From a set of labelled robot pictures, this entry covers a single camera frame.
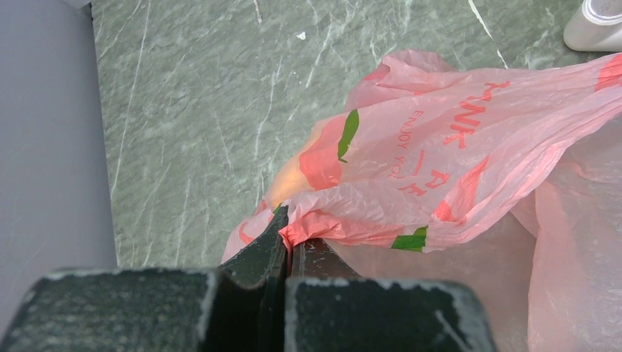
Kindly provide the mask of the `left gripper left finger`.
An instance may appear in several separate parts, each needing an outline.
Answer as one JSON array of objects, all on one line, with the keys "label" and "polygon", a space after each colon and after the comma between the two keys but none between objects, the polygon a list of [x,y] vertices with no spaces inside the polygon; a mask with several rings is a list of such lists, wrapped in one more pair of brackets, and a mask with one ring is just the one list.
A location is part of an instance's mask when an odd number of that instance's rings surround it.
[{"label": "left gripper left finger", "polygon": [[40,279],[3,351],[281,351],[288,253],[280,206],[215,268],[55,271]]}]

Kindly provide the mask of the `pink plastic bag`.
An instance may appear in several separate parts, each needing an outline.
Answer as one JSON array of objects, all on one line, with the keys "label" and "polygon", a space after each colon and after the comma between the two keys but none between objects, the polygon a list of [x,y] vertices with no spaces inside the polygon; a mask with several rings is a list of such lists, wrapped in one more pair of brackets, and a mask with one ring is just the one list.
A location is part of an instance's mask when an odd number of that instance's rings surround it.
[{"label": "pink plastic bag", "polygon": [[361,275],[453,279],[504,351],[621,349],[621,55],[457,71],[398,51],[318,122],[228,260],[278,207]]}]

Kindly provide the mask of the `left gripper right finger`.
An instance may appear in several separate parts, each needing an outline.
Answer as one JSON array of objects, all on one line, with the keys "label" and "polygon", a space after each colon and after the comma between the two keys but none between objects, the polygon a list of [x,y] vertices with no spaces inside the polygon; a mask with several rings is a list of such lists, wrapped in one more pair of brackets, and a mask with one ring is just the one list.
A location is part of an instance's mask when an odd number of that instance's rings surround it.
[{"label": "left gripper right finger", "polygon": [[483,305],[447,280],[358,275],[321,239],[293,249],[285,351],[495,351]]}]

